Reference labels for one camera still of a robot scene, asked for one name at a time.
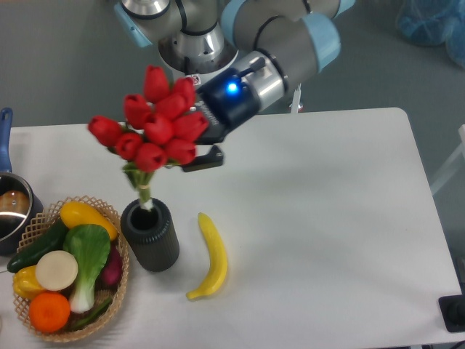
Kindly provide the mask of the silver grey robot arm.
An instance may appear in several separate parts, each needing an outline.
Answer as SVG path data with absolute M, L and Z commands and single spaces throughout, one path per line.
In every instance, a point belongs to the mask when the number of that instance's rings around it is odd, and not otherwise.
M 334 19 L 351 1 L 118 1 L 139 47 L 158 48 L 175 79 L 190 77 L 209 120 L 210 151 L 185 172 L 222 165 L 219 144 L 241 124 L 321 72 L 340 53 Z

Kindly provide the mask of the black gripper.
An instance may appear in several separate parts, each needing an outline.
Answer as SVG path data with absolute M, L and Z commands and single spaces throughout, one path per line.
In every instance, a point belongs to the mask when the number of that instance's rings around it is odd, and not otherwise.
M 228 68 L 197 89 L 195 106 L 207 118 L 209 125 L 195 141 L 196 144 L 221 143 L 229 133 L 258 114 L 260 99 L 247 81 L 255 72 L 252 68 L 243 71 Z M 224 153 L 218 145 L 213 145 L 208 153 L 196 156 L 181 168 L 183 172 L 195 172 L 220 167 L 223 163 Z

